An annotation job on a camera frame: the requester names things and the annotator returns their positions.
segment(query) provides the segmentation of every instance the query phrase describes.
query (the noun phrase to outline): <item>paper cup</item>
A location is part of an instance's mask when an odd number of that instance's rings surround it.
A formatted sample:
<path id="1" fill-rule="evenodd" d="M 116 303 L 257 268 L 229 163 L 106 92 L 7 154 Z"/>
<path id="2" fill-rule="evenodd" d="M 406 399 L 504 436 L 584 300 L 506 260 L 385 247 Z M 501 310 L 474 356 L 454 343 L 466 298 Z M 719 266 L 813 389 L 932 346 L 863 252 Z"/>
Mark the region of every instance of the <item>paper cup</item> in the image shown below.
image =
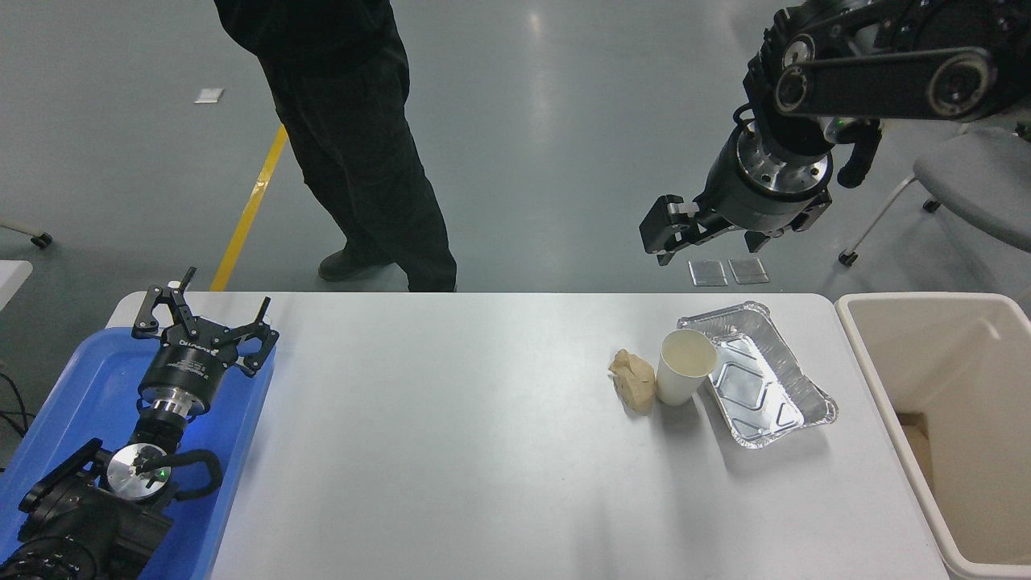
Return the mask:
<path id="1" fill-rule="evenodd" d="M 716 370 L 716 347 L 697 331 L 680 330 L 662 341 L 656 373 L 659 401 L 684 405 Z"/>

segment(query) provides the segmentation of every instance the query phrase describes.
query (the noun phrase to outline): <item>foil container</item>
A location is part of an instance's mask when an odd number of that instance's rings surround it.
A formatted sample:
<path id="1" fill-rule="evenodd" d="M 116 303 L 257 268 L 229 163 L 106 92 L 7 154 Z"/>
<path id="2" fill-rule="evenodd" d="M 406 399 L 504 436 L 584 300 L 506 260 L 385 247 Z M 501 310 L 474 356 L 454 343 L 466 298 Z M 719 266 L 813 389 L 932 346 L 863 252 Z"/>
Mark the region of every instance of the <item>foil container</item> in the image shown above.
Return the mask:
<path id="1" fill-rule="evenodd" d="M 717 347 L 712 396 L 741 447 L 760 449 L 791 432 L 837 419 L 837 404 L 806 377 L 759 303 L 677 320 Z"/>

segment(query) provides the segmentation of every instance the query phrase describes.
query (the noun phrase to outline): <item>blue tray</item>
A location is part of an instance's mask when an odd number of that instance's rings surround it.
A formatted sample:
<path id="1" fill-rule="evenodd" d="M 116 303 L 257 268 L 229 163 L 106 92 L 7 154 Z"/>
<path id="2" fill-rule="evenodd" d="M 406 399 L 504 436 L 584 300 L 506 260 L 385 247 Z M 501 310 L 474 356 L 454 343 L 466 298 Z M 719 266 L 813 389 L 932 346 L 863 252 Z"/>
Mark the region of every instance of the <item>blue tray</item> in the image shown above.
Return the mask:
<path id="1" fill-rule="evenodd" d="M 38 417 L 0 475 L 0 561 L 18 549 L 18 531 L 26 514 L 18 504 L 54 468 L 92 438 L 114 451 L 136 425 L 136 388 L 158 352 L 158 341 L 139 341 L 129 329 L 108 329 L 75 349 Z M 181 451 L 210 449 L 219 456 L 225 480 L 218 492 L 192 502 L 172 502 L 163 513 L 174 523 L 141 579 L 203 580 L 214 564 L 243 463 L 272 378 L 275 351 L 254 379 L 239 370 L 226 373 L 206 415 L 197 417 L 182 438 Z M 203 466 L 175 470 L 184 489 L 203 485 Z"/>

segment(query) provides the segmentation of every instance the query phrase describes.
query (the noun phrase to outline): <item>gray chair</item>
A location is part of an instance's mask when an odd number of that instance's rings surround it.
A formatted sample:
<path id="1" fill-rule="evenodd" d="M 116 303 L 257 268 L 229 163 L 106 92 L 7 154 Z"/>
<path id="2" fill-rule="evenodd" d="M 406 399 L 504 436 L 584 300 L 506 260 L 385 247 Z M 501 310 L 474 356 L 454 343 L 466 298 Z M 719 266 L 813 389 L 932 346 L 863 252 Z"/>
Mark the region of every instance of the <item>gray chair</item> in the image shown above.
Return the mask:
<path id="1" fill-rule="evenodd" d="M 941 142 L 913 163 L 855 243 L 838 254 L 851 266 L 856 248 L 909 183 L 931 194 L 924 209 L 943 205 L 973 227 L 1031 251 L 1031 143 L 999 128 L 976 129 Z"/>

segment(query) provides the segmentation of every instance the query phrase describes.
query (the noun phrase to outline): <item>black pants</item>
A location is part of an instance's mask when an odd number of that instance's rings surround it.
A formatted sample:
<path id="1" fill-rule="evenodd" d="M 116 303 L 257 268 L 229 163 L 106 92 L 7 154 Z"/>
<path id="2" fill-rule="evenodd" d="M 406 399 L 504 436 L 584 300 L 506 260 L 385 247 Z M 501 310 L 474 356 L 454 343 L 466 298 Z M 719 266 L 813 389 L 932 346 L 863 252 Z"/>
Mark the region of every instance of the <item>black pants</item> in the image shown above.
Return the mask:
<path id="1" fill-rule="evenodd" d="M 386 44 L 354 70 L 305 73 L 262 61 L 304 182 L 348 246 L 378 247 L 413 293 L 450 293 L 456 265 L 404 103 L 408 58 L 393 22 Z"/>

